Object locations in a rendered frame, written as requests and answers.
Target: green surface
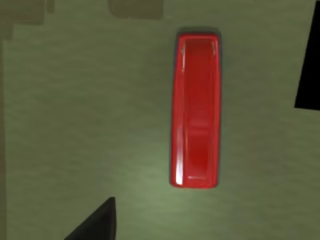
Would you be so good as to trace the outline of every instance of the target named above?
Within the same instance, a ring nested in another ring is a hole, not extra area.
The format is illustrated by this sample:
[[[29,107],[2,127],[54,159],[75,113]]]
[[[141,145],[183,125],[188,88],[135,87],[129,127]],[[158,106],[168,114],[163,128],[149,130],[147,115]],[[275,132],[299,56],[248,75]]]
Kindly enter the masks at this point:
[[[118,240],[318,240],[320,112],[294,109],[314,3],[167,0],[162,20],[133,20],[57,0],[42,25],[15,24],[2,56],[7,239],[63,239],[115,196]],[[192,26],[223,40],[212,190],[168,180],[174,41]]]

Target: red rectangular tray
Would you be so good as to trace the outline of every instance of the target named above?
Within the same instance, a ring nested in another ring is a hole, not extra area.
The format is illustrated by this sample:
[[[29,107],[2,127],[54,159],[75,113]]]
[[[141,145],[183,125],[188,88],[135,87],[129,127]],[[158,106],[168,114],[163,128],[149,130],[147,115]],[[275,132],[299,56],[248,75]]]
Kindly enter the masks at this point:
[[[220,38],[178,36],[173,85],[170,183],[179,188],[218,184],[221,118]]]

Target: red object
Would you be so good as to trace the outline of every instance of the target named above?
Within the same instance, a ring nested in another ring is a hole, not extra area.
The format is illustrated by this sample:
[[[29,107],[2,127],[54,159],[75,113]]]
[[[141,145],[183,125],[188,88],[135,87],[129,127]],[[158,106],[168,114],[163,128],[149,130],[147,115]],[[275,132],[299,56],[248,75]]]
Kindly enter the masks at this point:
[[[214,33],[184,33],[177,40],[170,183],[214,188],[220,150],[220,38]]]

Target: black pointed object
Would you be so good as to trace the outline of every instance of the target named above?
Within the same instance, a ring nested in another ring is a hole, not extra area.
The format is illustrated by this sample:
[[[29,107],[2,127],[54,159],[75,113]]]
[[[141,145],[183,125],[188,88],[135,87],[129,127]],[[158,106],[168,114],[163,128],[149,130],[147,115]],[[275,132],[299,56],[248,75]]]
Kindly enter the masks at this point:
[[[115,240],[116,230],[116,199],[110,197],[64,240]]]
[[[316,1],[295,108],[320,111],[320,1]]]

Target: black object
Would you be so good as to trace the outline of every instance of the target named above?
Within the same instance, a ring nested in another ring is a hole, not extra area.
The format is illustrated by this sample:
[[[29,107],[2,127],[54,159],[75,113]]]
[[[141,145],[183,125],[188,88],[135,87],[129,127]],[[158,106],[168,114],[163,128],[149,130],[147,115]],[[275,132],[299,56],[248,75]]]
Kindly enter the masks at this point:
[[[320,1],[316,1],[295,108],[320,111]]]
[[[116,199],[110,197],[64,240],[115,240]]]

